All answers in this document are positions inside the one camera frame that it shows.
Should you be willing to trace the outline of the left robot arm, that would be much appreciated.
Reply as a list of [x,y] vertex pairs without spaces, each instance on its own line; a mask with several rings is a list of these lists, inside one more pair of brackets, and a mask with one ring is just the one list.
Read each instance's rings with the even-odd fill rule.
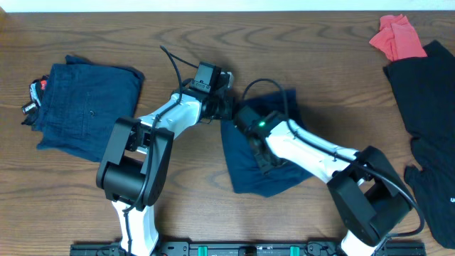
[[204,90],[200,76],[187,80],[168,102],[139,118],[120,117],[114,123],[96,175],[96,184],[112,202],[119,217],[125,255],[151,255],[159,233],[154,204],[167,176],[174,140],[202,119],[230,116],[228,96],[234,76],[222,71]]

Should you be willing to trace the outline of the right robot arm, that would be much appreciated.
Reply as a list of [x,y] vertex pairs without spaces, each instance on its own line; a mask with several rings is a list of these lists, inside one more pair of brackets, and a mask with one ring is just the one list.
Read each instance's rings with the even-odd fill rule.
[[344,255],[374,255],[395,236],[392,229],[417,203],[387,157],[373,146],[362,151],[330,143],[279,118],[243,129],[260,151],[290,161],[323,181],[348,232]]

